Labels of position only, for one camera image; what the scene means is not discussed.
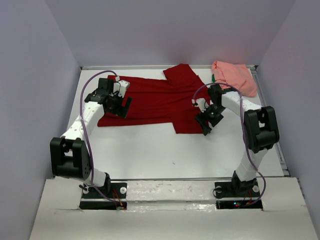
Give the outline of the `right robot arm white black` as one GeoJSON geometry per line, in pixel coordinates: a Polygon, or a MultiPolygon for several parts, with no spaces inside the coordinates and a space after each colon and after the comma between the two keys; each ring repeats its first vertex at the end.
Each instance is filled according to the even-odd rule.
{"type": "Polygon", "coordinates": [[[215,183],[214,191],[218,199],[241,197],[257,186],[259,166],[267,152],[279,142],[275,109],[245,99],[237,88],[227,83],[208,83],[199,88],[200,91],[204,89],[211,102],[194,93],[192,105],[199,108],[195,120],[205,136],[223,119],[224,110],[228,109],[240,118],[245,147],[243,157],[231,180],[215,183]]]}

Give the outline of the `aluminium rail back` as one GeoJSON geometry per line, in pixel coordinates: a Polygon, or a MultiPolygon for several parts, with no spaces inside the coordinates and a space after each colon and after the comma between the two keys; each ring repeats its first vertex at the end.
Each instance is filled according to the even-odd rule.
{"type": "MultiPolygon", "coordinates": [[[[81,70],[160,70],[174,67],[175,65],[96,65],[96,66],[81,66],[81,70]]],[[[192,69],[212,69],[212,65],[189,65],[192,69]]],[[[249,70],[256,70],[258,65],[246,65],[249,70]]]]}

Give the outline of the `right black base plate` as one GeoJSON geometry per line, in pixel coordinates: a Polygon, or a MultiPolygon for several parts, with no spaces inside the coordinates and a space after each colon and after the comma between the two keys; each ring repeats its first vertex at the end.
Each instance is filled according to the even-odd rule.
{"type": "Polygon", "coordinates": [[[263,209],[261,200],[253,204],[260,196],[256,179],[240,189],[236,189],[231,181],[215,182],[212,194],[216,198],[218,210],[263,209]]]}

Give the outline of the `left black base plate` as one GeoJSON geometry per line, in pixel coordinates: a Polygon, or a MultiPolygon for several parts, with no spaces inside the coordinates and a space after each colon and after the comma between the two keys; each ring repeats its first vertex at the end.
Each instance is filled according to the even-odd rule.
{"type": "Polygon", "coordinates": [[[110,190],[85,184],[80,185],[82,193],[79,208],[82,210],[126,210],[128,183],[125,181],[111,181],[110,190]]]}

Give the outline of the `aluminium rail right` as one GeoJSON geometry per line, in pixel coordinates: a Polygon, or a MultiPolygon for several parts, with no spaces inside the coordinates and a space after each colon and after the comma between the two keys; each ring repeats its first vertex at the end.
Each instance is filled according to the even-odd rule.
{"type": "MultiPolygon", "coordinates": [[[[262,88],[260,85],[259,76],[258,76],[258,67],[259,67],[258,65],[254,65],[253,67],[250,68],[250,71],[251,71],[251,75],[252,75],[253,79],[255,80],[255,82],[257,84],[257,92],[259,95],[259,99],[260,99],[262,105],[266,106],[267,105],[266,99],[264,97],[264,94],[263,94],[263,91],[262,91],[262,88]]],[[[280,166],[281,166],[281,169],[282,169],[284,176],[290,177],[291,175],[290,175],[290,172],[289,172],[287,163],[285,161],[284,155],[282,153],[282,149],[281,149],[279,142],[275,144],[275,150],[277,152],[277,155],[278,155],[278,158],[280,161],[280,166]]]]}

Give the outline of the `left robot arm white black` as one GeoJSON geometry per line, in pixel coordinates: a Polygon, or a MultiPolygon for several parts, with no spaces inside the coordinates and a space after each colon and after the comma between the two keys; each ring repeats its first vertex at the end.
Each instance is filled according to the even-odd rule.
{"type": "Polygon", "coordinates": [[[131,97],[125,96],[129,87],[130,83],[119,76],[100,78],[93,92],[80,97],[78,117],[62,136],[52,138],[49,144],[54,176],[81,181],[101,198],[110,194],[110,175],[94,167],[89,137],[105,114],[127,116],[132,102],[131,97]]]}

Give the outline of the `pink t shirt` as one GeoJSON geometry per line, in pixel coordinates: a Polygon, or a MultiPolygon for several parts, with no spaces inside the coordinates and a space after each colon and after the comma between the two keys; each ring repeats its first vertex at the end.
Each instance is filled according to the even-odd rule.
{"type": "Polygon", "coordinates": [[[231,85],[245,97],[254,98],[257,95],[257,84],[245,64],[216,60],[211,69],[215,82],[231,85]]]}

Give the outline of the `red t shirt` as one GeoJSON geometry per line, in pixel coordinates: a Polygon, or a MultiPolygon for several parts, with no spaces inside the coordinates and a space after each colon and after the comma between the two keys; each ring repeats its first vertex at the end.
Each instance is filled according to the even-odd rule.
{"type": "Polygon", "coordinates": [[[126,118],[106,113],[98,127],[137,126],[172,123],[177,134],[202,134],[196,121],[200,113],[192,98],[210,99],[201,78],[188,64],[179,64],[163,71],[165,79],[121,76],[130,83],[125,93],[131,97],[126,118]]]}

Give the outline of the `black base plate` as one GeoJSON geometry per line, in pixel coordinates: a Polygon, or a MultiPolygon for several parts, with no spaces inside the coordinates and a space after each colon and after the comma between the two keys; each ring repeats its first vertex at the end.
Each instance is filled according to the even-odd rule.
{"type": "Polygon", "coordinates": [[[253,204],[260,196],[256,179],[240,189],[236,189],[231,181],[215,182],[212,194],[216,198],[218,210],[263,209],[261,200],[253,204]]]}
{"type": "Polygon", "coordinates": [[[82,210],[126,210],[128,183],[125,181],[111,181],[110,190],[85,184],[80,185],[82,193],[79,208],[82,210]]]}

